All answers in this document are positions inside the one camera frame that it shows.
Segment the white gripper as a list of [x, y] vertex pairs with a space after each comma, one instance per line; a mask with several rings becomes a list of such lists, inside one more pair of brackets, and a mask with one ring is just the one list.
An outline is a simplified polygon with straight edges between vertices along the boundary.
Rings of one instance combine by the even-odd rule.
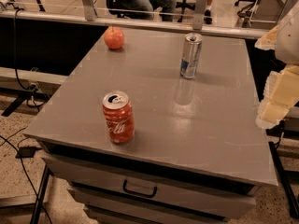
[[299, 2], [254, 47], [275, 50], [278, 60], [291, 63], [280, 72], [271, 71], [264, 86], [256, 124], [262, 129], [272, 129], [299, 102]]

